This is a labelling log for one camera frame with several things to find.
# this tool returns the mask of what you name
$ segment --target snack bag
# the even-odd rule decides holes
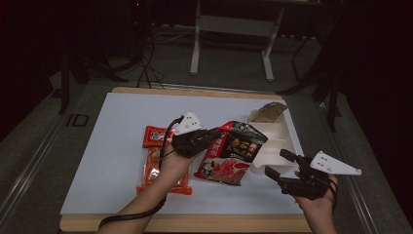
[[[136,193],[142,192],[152,180],[159,174],[159,154],[161,152],[160,147],[149,147],[148,154],[146,155],[145,167],[143,169],[143,178],[140,185],[136,187]],[[192,187],[189,183],[189,168],[185,176],[170,190],[171,193],[179,193],[185,195],[192,194]]]
[[[249,165],[268,139],[249,124],[238,121],[230,121],[216,130],[223,134],[210,144],[194,176],[241,185]]]
[[[167,131],[167,128],[146,126],[142,147],[143,148],[162,147],[162,142],[164,141],[166,131]],[[172,142],[172,136],[173,136],[173,131],[170,131],[168,138],[167,138],[167,143]]]

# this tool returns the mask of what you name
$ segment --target chip bag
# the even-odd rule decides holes
[[[164,141],[166,131],[167,131],[167,128],[146,126],[142,147],[143,148],[162,147],[162,143]],[[172,136],[173,136],[173,131],[170,131],[167,136],[167,143],[170,143],[172,141]]]
[[[194,176],[241,185],[241,179],[268,138],[249,124],[238,121],[230,121],[216,130],[223,134],[209,145]]]
[[[145,167],[143,170],[142,182],[136,187],[136,193],[142,192],[153,179],[159,174],[159,155],[160,147],[149,147],[146,155]],[[185,176],[170,190],[171,193],[179,193],[185,195],[192,194],[192,187],[189,183],[189,168]]]

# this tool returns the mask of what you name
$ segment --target hand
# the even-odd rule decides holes
[[[334,181],[335,184],[338,183],[336,176],[328,175],[328,177]],[[329,189],[327,189],[323,197],[317,198],[316,200],[296,196],[294,198],[300,208],[304,211],[304,216],[314,233],[337,233],[333,222],[333,207],[335,201],[334,196]]]
[[[178,155],[171,145],[167,146],[161,171],[154,181],[142,193],[122,208],[118,215],[140,214],[156,207],[186,174],[195,157],[186,158]],[[143,233],[152,216],[128,221],[109,222],[97,233],[136,234]]]

